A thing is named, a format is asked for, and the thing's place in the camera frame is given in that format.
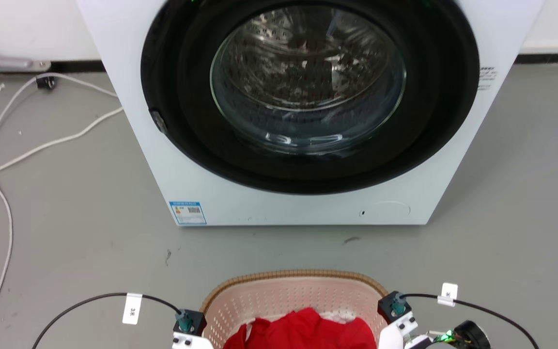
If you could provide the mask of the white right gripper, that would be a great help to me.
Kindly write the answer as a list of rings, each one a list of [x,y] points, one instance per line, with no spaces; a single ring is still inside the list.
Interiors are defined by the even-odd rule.
[[[379,349],[403,349],[404,340],[408,339],[412,331],[417,329],[418,323],[413,312],[407,312],[397,320],[384,327],[378,339]]]

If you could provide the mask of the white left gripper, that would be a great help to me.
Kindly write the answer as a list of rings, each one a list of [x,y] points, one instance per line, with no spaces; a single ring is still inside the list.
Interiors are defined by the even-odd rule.
[[[182,332],[173,332],[172,349],[214,349],[210,340]]]

